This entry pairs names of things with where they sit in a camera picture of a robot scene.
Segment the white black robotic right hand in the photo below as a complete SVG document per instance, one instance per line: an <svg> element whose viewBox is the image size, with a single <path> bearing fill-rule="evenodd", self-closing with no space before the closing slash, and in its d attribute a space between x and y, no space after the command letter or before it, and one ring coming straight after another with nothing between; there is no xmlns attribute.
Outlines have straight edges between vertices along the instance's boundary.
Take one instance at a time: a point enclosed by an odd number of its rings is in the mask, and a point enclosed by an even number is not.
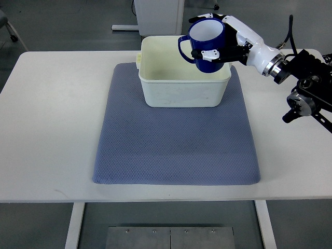
<svg viewBox="0 0 332 249"><path fill-rule="evenodd" d="M263 38L234 16L207 13L189 19L189 23L193 24L203 18L216 18L225 25L226 44L218 50L220 55L214 62L239 61L243 65L255 67L267 77L271 75L273 67L285 58L279 49L266 45Z"/></svg>

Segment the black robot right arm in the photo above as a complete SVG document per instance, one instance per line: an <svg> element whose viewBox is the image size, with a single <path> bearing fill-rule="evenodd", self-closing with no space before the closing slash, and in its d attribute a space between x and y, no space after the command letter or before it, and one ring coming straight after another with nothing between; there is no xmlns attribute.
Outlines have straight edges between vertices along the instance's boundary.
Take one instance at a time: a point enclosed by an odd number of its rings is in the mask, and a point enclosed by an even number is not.
<svg viewBox="0 0 332 249"><path fill-rule="evenodd" d="M300 117L312 116L331 132L331 121L320 113L321 110L331 112L331 66L304 49L300 52L296 50L292 15L289 16L287 37L279 48L287 41L290 41L293 52L281 59L271 72L277 84L282 83L290 75L297 79L296 86L286 99L290 111L282 117L282 120L290 123Z"/></svg>

